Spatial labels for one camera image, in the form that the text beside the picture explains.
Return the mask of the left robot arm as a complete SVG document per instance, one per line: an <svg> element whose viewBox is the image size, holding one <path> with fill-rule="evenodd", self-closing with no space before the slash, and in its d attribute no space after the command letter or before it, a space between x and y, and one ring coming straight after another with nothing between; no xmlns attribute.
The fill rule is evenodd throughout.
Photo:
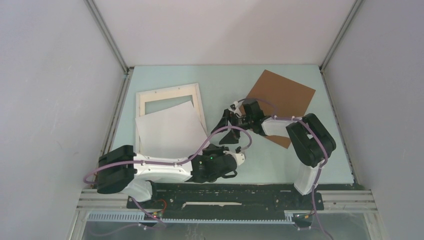
<svg viewBox="0 0 424 240"><path fill-rule="evenodd" d="M96 188L99 194L123 193L145 208L158 202L157 183L213 183L237 176L246 160L240 150L210 144L201 153L183 158L161 158L135 153L131 145L121 146L98 160Z"/></svg>

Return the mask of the white photo mat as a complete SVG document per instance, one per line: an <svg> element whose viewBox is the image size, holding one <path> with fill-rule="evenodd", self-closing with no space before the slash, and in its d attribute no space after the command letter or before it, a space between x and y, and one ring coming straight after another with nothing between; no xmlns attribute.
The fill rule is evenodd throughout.
<svg viewBox="0 0 424 240"><path fill-rule="evenodd" d="M135 97L135 117L145 115L146 102L163 99L171 99L183 96L192 96L192 104L200 119L204 131L207 131L206 120L203 110L202 97L198 83L186 84L174 87L166 87L149 91L137 92Z"/></svg>

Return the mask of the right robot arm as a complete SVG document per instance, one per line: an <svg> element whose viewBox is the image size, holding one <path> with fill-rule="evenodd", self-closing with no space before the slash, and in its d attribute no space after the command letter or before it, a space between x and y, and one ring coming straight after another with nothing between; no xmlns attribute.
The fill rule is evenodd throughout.
<svg viewBox="0 0 424 240"><path fill-rule="evenodd" d="M220 121L211 133L228 133L220 144L236 144L241 130L251 130L263 137L279 136L289 138L301 164L291 194L291 204L304 209L311 202L310 193L318 185L323 166L328 162L337 145L334 138L318 117L308 113L301 117L278 117L266 115L257 98L235 101L225 109Z"/></svg>

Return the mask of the sunset landscape photo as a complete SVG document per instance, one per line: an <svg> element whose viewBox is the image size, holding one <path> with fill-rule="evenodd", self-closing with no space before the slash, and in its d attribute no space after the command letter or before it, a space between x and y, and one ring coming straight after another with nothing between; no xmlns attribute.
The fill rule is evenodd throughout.
<svg viewBox="0 0 424 240"><path fill-rule="evenodd" d="M140 152L150 157L184 158L194 154L207 139L190 101L135 119Z"/></svg>

